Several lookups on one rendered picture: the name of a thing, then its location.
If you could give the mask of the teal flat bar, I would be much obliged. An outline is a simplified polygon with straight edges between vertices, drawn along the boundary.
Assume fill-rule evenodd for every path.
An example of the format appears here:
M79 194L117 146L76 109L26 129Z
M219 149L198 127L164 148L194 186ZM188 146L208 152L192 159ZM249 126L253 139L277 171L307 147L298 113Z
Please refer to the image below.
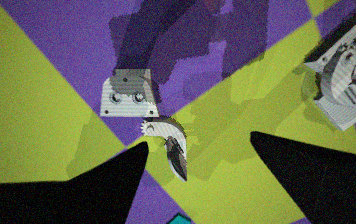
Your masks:
M190 223L191 223L190 219L188 219L185 216L183 216L180 213L178 213L176 216L174 216L166 224L190 224Z

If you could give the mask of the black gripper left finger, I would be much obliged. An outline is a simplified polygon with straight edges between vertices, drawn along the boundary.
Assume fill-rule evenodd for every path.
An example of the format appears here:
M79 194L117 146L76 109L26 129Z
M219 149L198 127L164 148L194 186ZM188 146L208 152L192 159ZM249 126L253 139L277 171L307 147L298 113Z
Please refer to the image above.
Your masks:
M0 223L125 224L148 153L144 141L68 181L0 183Z

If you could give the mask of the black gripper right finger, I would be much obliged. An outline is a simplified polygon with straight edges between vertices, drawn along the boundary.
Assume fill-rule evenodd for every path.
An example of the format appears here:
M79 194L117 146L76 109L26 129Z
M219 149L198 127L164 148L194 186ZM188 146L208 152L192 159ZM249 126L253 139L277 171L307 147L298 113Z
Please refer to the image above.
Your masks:
M356 153L257 131L250 144L311 224L356 224Z

